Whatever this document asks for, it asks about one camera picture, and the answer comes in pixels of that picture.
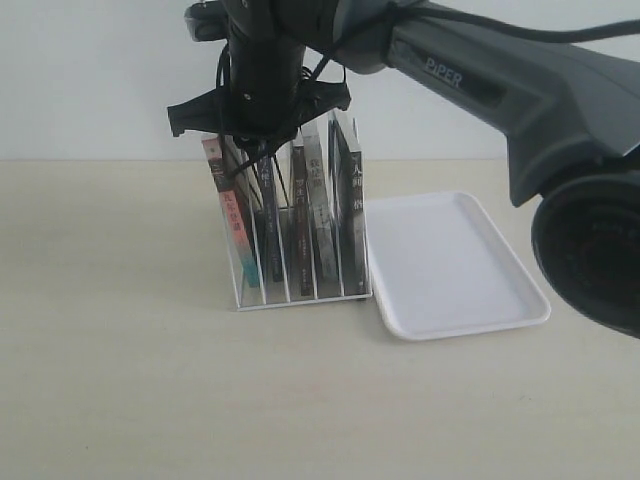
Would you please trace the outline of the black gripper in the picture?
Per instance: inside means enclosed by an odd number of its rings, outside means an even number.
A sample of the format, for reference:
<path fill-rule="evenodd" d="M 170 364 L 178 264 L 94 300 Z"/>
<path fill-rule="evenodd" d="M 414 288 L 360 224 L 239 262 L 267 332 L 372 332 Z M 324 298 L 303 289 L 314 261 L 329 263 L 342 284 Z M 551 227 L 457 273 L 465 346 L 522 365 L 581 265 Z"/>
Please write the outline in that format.
<path fill-rule="evenodd" d="M 222 83 L 167 108 L 171 133 L 224 133 L 284 142 L 297 127 L 333 109 L 350 106 L 342 82 L 324 82 L 304 71 L 299 44 L 229 44 L 219 62 Z"/>

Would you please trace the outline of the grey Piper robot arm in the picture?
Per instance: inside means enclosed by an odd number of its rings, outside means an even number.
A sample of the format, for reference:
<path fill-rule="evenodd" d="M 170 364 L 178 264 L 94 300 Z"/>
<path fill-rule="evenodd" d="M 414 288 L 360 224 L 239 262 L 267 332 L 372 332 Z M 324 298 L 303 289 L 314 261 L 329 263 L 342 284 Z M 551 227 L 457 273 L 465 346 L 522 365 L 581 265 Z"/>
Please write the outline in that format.
<path fill-rule="evenodd" d="M 500 132 L 514 206 L 552 289 L 588 319 L 639 334 L 639 65 L 589 49 L 637 20 L 527 29 L 431 1 L 201 1 L 185 23 L 223 41 L 213 90 L 170 106 L 174 136 L 232 136 L 252 160 L 351 101 L 306 51 L 360 75 L 394 69 Z"/>

